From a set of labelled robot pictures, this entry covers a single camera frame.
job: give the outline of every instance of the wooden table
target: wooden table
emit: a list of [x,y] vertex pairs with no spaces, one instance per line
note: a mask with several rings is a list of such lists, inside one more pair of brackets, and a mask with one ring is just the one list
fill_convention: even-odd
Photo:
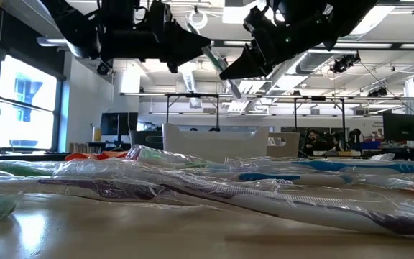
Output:
[[29,195],[0,222],[0,258],[414,258],[414,238],[206,207]]

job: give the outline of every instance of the orange object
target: orange object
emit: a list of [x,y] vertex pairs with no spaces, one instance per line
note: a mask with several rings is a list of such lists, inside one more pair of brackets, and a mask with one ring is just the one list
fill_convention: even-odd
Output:
[[108,158],[125,158],[127,151],[115,152],[105,151],[101,154],[88,154],[88,153],[73,153],[65,158],[65,161],[71,161],[73,159],[94,159],[94,160],[105,160]]

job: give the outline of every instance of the person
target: person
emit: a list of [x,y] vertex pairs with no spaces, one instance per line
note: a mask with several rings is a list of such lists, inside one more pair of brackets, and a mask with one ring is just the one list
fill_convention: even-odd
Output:
[[303,151],[307,155],[313,155],[314,151],[327,151],[334,148],[334,146],[333,140],[327,141],[319,132],[310,129]]

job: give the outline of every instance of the window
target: window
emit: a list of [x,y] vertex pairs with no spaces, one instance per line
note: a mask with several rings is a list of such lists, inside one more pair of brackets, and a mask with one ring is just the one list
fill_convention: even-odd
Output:
[[0,76],[0,147],[52,148],[57,79],[6,56]]

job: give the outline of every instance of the computer monitor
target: computer monitor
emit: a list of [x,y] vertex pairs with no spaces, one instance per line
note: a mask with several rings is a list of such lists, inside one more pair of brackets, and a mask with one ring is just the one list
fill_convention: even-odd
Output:
[[414,141],[414,115],[386,113],[382,122],[385,140]]
[[137,120],[138,112],[103,113],[100,124],[101,134],[128,135],[130,130],[137,130]]

